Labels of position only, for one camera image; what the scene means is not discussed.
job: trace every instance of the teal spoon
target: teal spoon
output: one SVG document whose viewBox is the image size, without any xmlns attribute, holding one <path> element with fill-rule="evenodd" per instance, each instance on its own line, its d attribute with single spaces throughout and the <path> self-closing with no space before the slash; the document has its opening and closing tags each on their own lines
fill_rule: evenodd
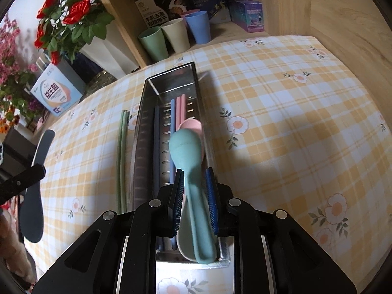
<svg viewBox="0 0 392 294">
<path fill-rule="evenodd" d="M 180 129 L 170 137 L 169 151 L 176 167 L 184 171 L 195 258 L 201 264 L 212 263 L 216 247 L 201 187 L 200 138 L 189 129 Z"/>
</svg>

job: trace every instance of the plastic cup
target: plastic cup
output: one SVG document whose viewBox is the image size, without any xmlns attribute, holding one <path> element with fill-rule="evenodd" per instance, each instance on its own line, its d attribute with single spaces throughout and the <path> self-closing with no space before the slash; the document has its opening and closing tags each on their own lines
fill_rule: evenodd
<svg viewBox="0 0 392 294">
<path fill-rule="evenodd" d="M 207 11 L 199 11 L 185 16 L 193 37 L 197 44 L 205 44 L 211 41 L 210 21 Z"/>
<path fill-rule="evenodd" d="M 169 57 L 165 37 L 159 26 L 143 31 L 138 38 L 154 62 L 159 62 Z"/>
<path fill-rule="evenodd" d="M 185 20 L 185 17 L 186 17 L 188 14 L 192 14 L 192 13 L 199 12 L 199 11 L 200 11 L 200 9 L 192 9 L 192 10 L 188 10 L 188 11 L 182 12 L 182 13 L 180 14 L 180 17 L 182 17 L 182 18 L 184 19 L 184 23 L 185 23 L 185 27 L 186 27 L 186 28 L 188 27 L 188 24 L 187 24 L 187 21 Z"/>
<path fill-rule="evenodd" d="M 182 53 L 191 48 L 184 23 L 184 19 L 174 19 L 161 25 L 163 33 L 176 53 Z"/>
</svg>

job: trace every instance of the yellow plaid tablecloth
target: yellow plaid tablecloth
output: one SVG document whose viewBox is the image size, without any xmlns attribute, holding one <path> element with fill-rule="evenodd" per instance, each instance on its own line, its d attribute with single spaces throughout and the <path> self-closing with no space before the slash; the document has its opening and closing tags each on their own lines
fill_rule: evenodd
<svg viewBox="0 0 392 294">
<path fill-rule="evenodd" d="M 56 137 L 41 184 L 44 236 L 26 243 L 37 268 L 45 272 L 99 215 L 117 211 L 120 113 L 132 112 L 128 167 L 145 79 L 191 61 L 219 181 L 258 210 L 286 209 L 362 290 L 392 244 L 391 133 L 352 72 L 307 36 L 186 52 L 128 75 L 66 113 L 52 127 Z M 230 293 L 229 270 L 158 269 L 157 293 L 169 286 L 178 293 L 195 287 Z"/>
</svg>

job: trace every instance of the metal tray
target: metal tray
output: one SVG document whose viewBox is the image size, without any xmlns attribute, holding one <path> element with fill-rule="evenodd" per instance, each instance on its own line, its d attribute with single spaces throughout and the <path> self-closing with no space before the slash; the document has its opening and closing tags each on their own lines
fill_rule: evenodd
<svg viewBox="0 0 392 294">
<path fill-rule="evenodd" d="M 154 108 L 156 106 L 159 106 L 161 112 L 159 123 L 159 183 L 160 186 L 169 184 L 170 102 L 182 94 L 187 96 L 188 101 L 186 118 L 196 118 L 205 125 L 205 112 L 203 102 L 201 101 L 199 80 L 194 62 L 167 70 L 146 79 L 132 150 L 131 174 L 133 175 L 133 180 L 131 181 L 130 190 L 127 194 L 128 211 L 132 211 L 142 203 L 152 199 L 153 127 Z M 202 168 L 214 168 L 215 159 L 210 134 L 207 127 L 203 129 L 205 159 Z M 202 265 L 188 261 L 181 255 L 179 250 L 171 250 L 170 239 L 165 239 L 165 251 L 157 252 L 156 254 L 157 264 L 159 262 L 189 264 L 189 269 L 210 269 L 229 266 L 231 262 L 228 239 L 219 238 L 218 245 L 220 250 L 218 261 Z"/>
</svg>

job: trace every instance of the green chopstick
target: green chopstick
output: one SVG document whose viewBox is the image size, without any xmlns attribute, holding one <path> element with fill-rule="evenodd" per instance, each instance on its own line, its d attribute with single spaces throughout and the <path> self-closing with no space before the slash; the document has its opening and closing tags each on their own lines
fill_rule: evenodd
<svg viewBox="0 0 392 294">
<path fill-rule="evenodd" d="M 127 212 L 127 202 L 125 196 L 125 150 L 127 147 L 127 129 L 129 112 L 125 111 L 122 122 L 122 136 L 121 136 L 121 154 L 120 154 L 120 201 L 121 201 L 121 212 Z"/>
<path fill-rule="evenodd" d="M 117 160 L 116 160 L 116 188 L 117 188 L 117 211 L 122 213 L 121 207 L 121 148 L 122 148 L 122 133 L 123 133 L 123 121 L 125 111 L 121 112 L 120 117 L 120 128 L 118 130 L 118 141 L 117 141 Z"/>
</svg>

